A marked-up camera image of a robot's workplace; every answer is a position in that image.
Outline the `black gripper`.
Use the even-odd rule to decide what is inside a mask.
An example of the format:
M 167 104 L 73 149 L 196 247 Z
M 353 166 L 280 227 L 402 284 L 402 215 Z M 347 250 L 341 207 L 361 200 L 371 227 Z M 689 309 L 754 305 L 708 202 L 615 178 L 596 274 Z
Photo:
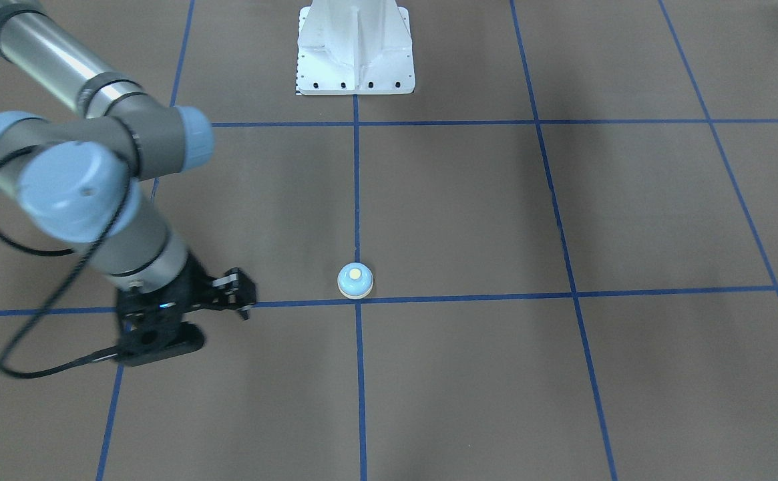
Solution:
M 184 267 L 168 285 L 168 302 L 179 313 L 236 311 L 248 321 L 257 304 L 257 286 L 240 268 L 232 268 L 217 279 L 209 276 L 194 253 L 187 253 Z

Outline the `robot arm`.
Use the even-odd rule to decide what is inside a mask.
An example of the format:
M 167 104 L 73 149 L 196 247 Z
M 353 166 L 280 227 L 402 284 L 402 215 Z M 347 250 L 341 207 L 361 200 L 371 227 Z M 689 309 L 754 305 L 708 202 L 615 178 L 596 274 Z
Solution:
M 163 106 L 37 1 L 0 1 L 0 57 L 77 116 L 57 123 L 0 113 L 0 192 L 119 292 L 157 309 L 234 310 L 247 319 L 254 283 L 239 270 L 208 276 L 140 186 L 205 165 L 215 144 L 208 118 Z

